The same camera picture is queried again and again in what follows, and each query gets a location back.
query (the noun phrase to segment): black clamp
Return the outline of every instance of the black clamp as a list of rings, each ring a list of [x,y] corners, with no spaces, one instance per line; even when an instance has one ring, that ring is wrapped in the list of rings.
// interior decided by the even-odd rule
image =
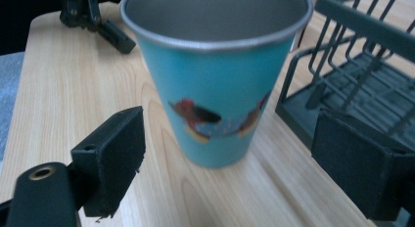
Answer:
[[[346,113],[322,109],[312,156],[369,219],[415,214],[415,152]]]
[[[103,23],[99,9],[99,0],[64,0],[60,19],[67,27],[87,28],[98,32],[122,54],[129,54],[135,47],[130,39],[114,23],[107,20]]]
[[[89,217],[113,217],[145,152],[143,109],[114,114],[70,151],[70,165],[24,172],[13,199],[0,204],[0,226],[80,226],[81,207]]]

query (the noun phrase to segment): printed bird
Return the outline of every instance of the printed bird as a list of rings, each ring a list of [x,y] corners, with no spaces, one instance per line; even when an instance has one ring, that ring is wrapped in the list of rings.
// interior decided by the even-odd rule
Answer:
[[[266,94],[248,113],[234,117],[222,118],[218,113],[195,105],[190,99],[182,99],[175,104],[169,102],[174,111],[184,118],[186,131],[200,142],[207,142],[213,137],[226,137],[238,134],[243,137],[257,124],[269,94]]]

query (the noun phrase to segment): black wire rack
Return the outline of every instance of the black wire rack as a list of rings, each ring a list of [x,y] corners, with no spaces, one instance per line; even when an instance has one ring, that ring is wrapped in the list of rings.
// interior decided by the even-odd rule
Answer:
[[[308,148],[318,113],[328,108],[415,150],[415,13],[401,29],[385,22],[396,0],[365,0],[364,8],[362,1],[317,0],[315,10],[325,17],[321,35],[291,60],[276,113]],[[309,84],[288,96],[299,62],[308,62]]]

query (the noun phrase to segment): cup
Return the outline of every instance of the cup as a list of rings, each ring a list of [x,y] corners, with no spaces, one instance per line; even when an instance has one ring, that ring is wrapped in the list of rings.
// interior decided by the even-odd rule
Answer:
[[[175,137],[196,164],[244,156],[309,0],[123,0]]]

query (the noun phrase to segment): floor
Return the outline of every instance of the floor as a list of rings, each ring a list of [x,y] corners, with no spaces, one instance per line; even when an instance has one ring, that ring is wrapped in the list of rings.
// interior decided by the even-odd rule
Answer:
[[[18,93],[24,52],[0,56],[0,171]]]

